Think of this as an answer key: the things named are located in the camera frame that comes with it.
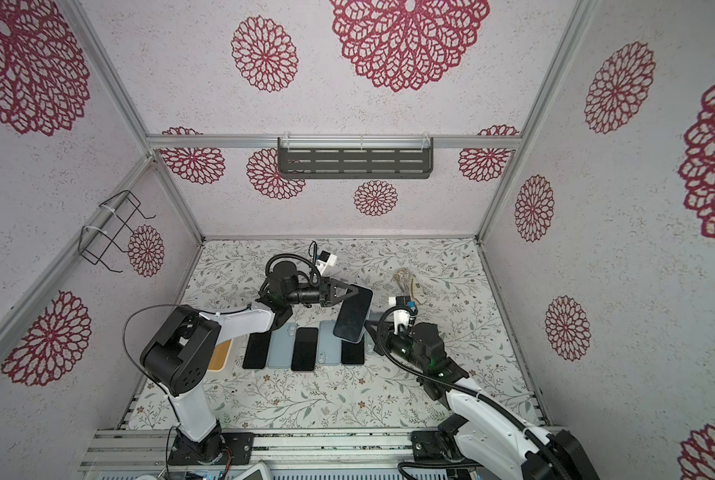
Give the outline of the black phone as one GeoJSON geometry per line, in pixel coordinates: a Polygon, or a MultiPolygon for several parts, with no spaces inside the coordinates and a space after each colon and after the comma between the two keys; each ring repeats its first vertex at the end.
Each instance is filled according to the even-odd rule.
{"type": "Polygon", "coordinates": [[[341,302],[333,335],[345,342],[357,344],[363,339],[363,328],[371,313],[373,290],[350,284],[349,296],[341,302]]]}
{"type": "Polygon", "coordinates": [[[341,342],[340,362],[346,366],[365,364],[365,340],[361,339],[357,343],[341,342]]]}

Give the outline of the pale green phone case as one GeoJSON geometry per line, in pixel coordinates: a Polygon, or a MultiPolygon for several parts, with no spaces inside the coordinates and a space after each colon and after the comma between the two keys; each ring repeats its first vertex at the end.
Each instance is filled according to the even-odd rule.
{"type": "Polygon", "coordinates": [[[342,340],[333,334],[335,320],[321,321],[318,326],[316,364],[337,366],[341,364],[342,340]]]}
{"type": "Polygon", "coordinates": [[[295,335],[298,325],[287,323],[271,333],[266,366],[270,369],[291,368],[295,335]]]}
{"type": "Polygon", "coordinates": [[[371,312],[367,322],[365,322],[365,330],[373,339],[377,339],[379,333],[383,334],[387,332],[387,329],[393,327],[389,320],[381,321],[381,317],[383,317],[383,312],[371,312]]]}

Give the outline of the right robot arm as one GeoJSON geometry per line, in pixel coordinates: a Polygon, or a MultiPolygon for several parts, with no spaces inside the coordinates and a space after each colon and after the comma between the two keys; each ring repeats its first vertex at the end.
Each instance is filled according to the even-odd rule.
{"type": "Polygon", "coordinates": [[[445,351],[439,328],[417,323],[407,329],[371,321],[365,327],[375,351],[417,378],[431,400],[449,410],[435,431],[411,433],[411,468],[459,474],[483,468],[495,479],[597,479],[599,474],[571,432],[548,430],[511,413],[488,396],[445,351]]]}

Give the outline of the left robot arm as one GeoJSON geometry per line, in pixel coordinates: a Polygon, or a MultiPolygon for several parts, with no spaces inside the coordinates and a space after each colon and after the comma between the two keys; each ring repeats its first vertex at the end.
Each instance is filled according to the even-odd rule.
{"type": "Polygon", "coordinates": [[[161,328],[143,348],[139,368],[165,393],[177,420],[173,452],[178,465],[217,464],[228,449],[219,420],[203,387],[214,350],[239,337],[269,336],[292,315],[295,305],[338,307],[332,334],[351,344],[363,339],[373,292],[322,274],[300,255],[278,254],[267,262],[257,300],[241,310],[209,312],[185,304],[171,305],[161,328]]]}

